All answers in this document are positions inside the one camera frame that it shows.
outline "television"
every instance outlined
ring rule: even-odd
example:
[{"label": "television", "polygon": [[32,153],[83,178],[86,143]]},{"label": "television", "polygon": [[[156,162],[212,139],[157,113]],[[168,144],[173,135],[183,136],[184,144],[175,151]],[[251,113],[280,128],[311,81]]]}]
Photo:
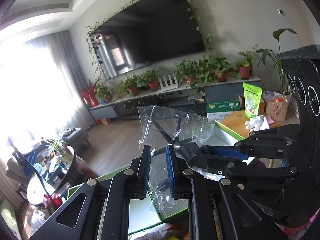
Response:
[{"label": "television", "polygon": [[90,38],[105,78],[205,51],[189,7],[186,0],[140,0],[103,23]]}]

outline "green snack bag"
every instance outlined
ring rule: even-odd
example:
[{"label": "green snack bag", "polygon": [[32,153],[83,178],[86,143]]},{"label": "green snack bag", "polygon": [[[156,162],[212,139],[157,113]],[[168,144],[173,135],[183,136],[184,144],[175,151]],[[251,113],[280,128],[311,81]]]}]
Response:
[{"label": "green snack bag", "polygon": [[262,89],[242,82],[244,91],[244,112],[249,119],[258,116]]}]

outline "gray curtain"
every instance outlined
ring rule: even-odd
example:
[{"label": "gray curtain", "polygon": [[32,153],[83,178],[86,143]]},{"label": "gray curtain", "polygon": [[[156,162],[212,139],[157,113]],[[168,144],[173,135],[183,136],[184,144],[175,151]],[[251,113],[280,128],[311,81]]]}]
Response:
[{"label": "gray curtain", "polygon": [[[27,41],[26,45],[36,48],[49,48],[58,70],[65,77],[65,81],[70,88],[70,95],[75,97],[72,91],[73,89],[77,91],[77,96],[79,96],[79,92],[87,88],[87,83],[76,57],[69,31],[38,37]],[[81,102],[82,107],[77,111],[76,115],[72,117],[71,122],[68,122],[68,126],[78,126],[87,130],[91,125],[95,125],[95,121],[82,98]]]}]

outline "plastic bag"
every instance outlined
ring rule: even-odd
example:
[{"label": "plastic bag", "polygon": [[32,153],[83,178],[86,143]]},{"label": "plastic bag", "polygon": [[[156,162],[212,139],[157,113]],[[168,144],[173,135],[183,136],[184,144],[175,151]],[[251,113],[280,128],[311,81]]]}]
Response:
[{"label": "plastic bag", "polygon": [[179,231],[173,225],[166,223],[138,232],[132,235],[130,240],[166,240],[177,234]]},{"label": "plastic bag", "polygon": [[258,116],[259,104],[262,95],[262,89],[253,85],[249,85],[245,82],[243,84],[244,90],[244,114],[247,118]]},{"label": "plastic bag", "polygon": [[149,191],[152,205],[161,213],[164,208],[171,208],[183,201],[173,200],[170,196],[164,147],[168,145],[168,141],[177,137],[180,141],[189,138],[201,147],[212,136],[214,122],[208,123],[206,117],[194,112],[185,113],[154,105],[138,106],[138,111],[142,128],[140,151],[142,152],[144,145],[151,147]]},{"label": "plastic bag", "polygon": [[267,102],[284,102],[285,97],[277,92],[264,91],[262,96]]}]

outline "wall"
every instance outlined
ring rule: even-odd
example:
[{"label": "wall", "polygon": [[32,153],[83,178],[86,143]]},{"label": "wall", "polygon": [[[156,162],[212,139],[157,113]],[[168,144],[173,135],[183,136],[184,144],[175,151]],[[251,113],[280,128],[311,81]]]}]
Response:
[{"label": "wall", "polygon": [[303,0],[286,0],[301,47],[320,44],[320,26]]},{"label": "wall", "polygon": [[[217,56],[223,54],[231,61],[239,59],[237,52],[250,49],[259,43],[262,48],[278,51],[277,41],[272,32],[279,28],[295,28],[285,0],[191,0],[194,7],[199,8],[200,28],[202,33],[210,32],[213,36],[214,48]],[[113,12],[119,11],[121,6],[130,5],[129,0],[97,0],[90,6],[70,29],[70,35],[77,53],[79,63],[87,80],[94,79],[95,68],[92,67],[92,55],[88,52],[85,33],[88,25],[110,17]],[[286,17],[279,15],[278,9],[287,12]],[[296,35],[289,32],[281,36],[282,51],[299,47]],[[192,55],[191,59],[199,59],[201,55]],[[160,75],[172,73],[174,63],[179,63],[182,58],[167,60],[153,65],[161,67]],[[255,73],[259,76],[267,89],[276,89],[273,66],[256,67]],[[118,83],[126,76],[111,80],[112,84]]]}]

